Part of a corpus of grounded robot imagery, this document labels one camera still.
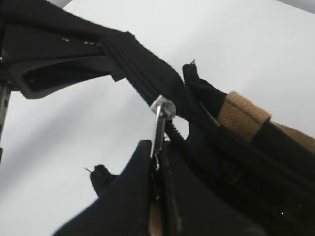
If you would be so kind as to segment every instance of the white wall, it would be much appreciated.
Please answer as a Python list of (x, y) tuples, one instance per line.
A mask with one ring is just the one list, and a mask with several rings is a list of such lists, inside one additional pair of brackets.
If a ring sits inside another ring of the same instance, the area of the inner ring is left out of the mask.
[[(131, 31), (180, 74), (195, 59), (218, 89), (315, 136), (313, 14), (274, 0), (74, 0), (66, 9)], [(153, 120), (126, 80), (98, 78), (40, 100), (14, 93), (1, 143), (0, 235), (50, 235), (96, 199), (84, 167), (119, 173), (151, 138)]]

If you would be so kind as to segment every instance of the metal zipper slider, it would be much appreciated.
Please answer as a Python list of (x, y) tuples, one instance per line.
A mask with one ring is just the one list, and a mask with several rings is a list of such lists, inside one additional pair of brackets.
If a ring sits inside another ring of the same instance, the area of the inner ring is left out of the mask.
[(150, 158), (155, 157), (157, 159), (163, 149), (165, 123), (167, 120), (172, 120), (175, 117), (176, 107), (172, 101), (160, 95), (151, 104), (150, 109), (156, 114)]

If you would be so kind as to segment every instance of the black fabric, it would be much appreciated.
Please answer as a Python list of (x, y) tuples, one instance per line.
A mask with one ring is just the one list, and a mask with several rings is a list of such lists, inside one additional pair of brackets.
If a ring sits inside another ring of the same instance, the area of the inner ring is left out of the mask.
[(160, 157), (165, 183), (166, 235), (267, 235), (211, 192), (185, 164), (184, 155), (167, 142)]
[(315, 181), (315, 154), (269, 121), (263, 124), (251, 144), (273, 160)]
[(208, 112), (217, 118), (226, 98), (226, 94), (217, 90), (207, 81), (200, 79), (194, 63), (183, 66), (186, 85), (193, 91)]
[(193, 124), (189, 125), (186, 146), (191, 157), (186, 157), (185, 161), (194, 174), (220, 199), (263, 226), (268, 234), (308, 236), (313, 232), (310, 224), (313, 208), (307, 205), (301, 208), (298, 198), (267, 178), (268, 171), (266, 177), (257, 176), (225, 150), (212, 145), (207, 135)]
[(141, 141), (111, 187), (54, 236), (149, 235), (150, 149)]
[(111, 174), (103, 165), (95, 166), (94, 171), (90, 173), (90, 180), (98, 196), (105, 191), (118, 175)]

